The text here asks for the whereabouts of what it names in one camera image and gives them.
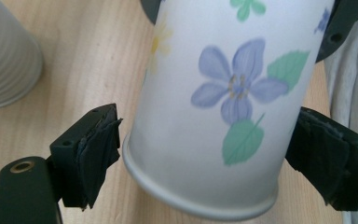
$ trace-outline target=flower petal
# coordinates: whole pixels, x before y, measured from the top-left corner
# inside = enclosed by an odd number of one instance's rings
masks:
[[[226,82],[229,82],[232,76],[225,55],[217,47],[207,47],[202,51],[199,68],[203,75]]]
[[[199,107],[214,106],[226,93],[226,87],[212,82],[202,84],[191,96],[191,104]]]
[[[233,124],[242,119],[250,119],[252,116],[252,103],[247,97],[239,99],[228,98],[223,102],[222,108],[222,117],[225,122],[228,124]]]
[[[239,21],[246,21],[251,14],[251,4],[250,2],[245,2],[237,13],[237,18]]]
[[[273,77],[263,78],[257,81],[250,89],[250,93],[262,104],[272,102],[288,91],[289,86],[287,83]]]
[[[229,3],[232,7],[240,7],[245,3],[246,0],[230,0]]]
[[[263,54],[265,40],[262,38],[251,40],[240,46],[232,61],[233,72],[237,76],[245,76],[252,82],[263,70]]]
[[[252,2],[252,9],[254,10],[255,14],[263,15],[266,13],[266,6],[258,1]]]

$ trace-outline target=screw hole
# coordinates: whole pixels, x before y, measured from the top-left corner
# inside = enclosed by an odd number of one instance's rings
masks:
[[[62,145],[65,146],[65,147],[68,147],[68,146],[71,146],[71,145],[72,145],[72,142],[71,142],[71,141],[64,141],[64,142],[62,143]]]
[[[10,172],[13,174],[19,174],[28,170],[31,170],[31,168],[34,167],[33,161],[22,161],[17,163],[16,165],[12,166],[10,168]]]
[[[339,43],[342,40],[342,34],[334,34],[330,36],[330,41],[333,43]]]

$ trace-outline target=cup bottom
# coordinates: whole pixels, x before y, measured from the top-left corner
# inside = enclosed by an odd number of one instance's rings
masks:
[[[184,198],[178,197],[165,188],[162,188],[161,185],[149,178],[147,174],[145,174],[142,169],[136,165],[136,162],[132,159],[129,149],[130,135],[131,134],[129,133],[125,137],[122,148],[123,160],[127,170],[144,190],[172,207],[198,217],[206,217],[208,219],[221,221],[239,221],[258,217],[266,213],[277,200],[278,183],[276,184],[275,190],[273,190],[265,201],[255,204],[252,207],[246,206],[226,208],[219,207],[219,204],[210,206],[208,204],[196,204]]]

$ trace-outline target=white paper cup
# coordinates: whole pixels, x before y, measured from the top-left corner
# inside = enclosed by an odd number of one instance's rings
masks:
[[[123,145],[138,183],[202,217],[266,212],[332,5],[162,1]]]
[[[0,2],[0,106],[30,91],[41,71],[37,43]]]

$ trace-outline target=flower center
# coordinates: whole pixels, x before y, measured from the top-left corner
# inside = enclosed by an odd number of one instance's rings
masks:
[[[152,54],[155,54],[159,45],[158,37],[153,38],[153,44],[152,44]]]
[[[240,78],[238,78],[237,75],[234,74],[228,82],[229,97],[231,99],[234,97],[237,97],[238,99],[246,97],[249,93],[249,88],[246,87],[245,83],[245,76],[240,76]]]

